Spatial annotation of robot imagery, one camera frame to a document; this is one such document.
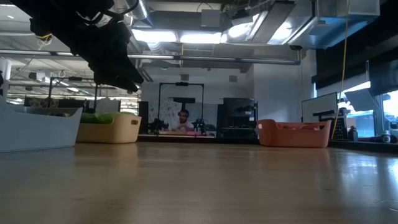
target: storage bin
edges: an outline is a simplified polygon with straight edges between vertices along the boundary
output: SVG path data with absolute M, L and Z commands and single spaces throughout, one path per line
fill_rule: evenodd
M 323 127 L 320 130 L 299 129 L 304 124 Z M 319 123 L 282 123 L 272 119 L 257 122 L 260 144 L 274 147 L 327 147 L 331 121 Z
M 141 117 L 117 114 L 111 124 L 80 124 L 77 142 L 132 143 L 138 138 Z
M 0 152 L 74 146 L 81 112 L 82 108 L 35 109 L 7 105 L 0 96 Z

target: orange basket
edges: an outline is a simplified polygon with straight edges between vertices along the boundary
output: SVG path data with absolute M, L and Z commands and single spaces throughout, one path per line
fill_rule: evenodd
M 300 129 L 303 126 L 323 128 L 319 130 Z M 257 122 L 260 144 L 273 147 L 327 147 L 330 126 L 331 121 L 319 123 L 285 123 L 275 122 L 272 119 L 264 119 Z

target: green object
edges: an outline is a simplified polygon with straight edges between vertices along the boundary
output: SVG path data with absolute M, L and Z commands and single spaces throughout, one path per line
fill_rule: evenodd
M 82 124 L 111 124 L 118 114 L 132 114 L 127 112 L 113 112 L 103 114 L 87 114 L 83 113 L 80 118 Z

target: beige basket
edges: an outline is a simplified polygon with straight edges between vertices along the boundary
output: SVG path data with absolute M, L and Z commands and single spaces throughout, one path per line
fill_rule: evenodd
M 132 143 L 137 141 L 141 117 L 117 114 L 111 124 L 80 124 L 77 142 Z

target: wooden floor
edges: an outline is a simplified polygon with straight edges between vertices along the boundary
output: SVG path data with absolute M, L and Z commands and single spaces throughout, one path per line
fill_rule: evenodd
M 222 144 L 0 154 L 0 223 L 398 223 L 398 157 Z

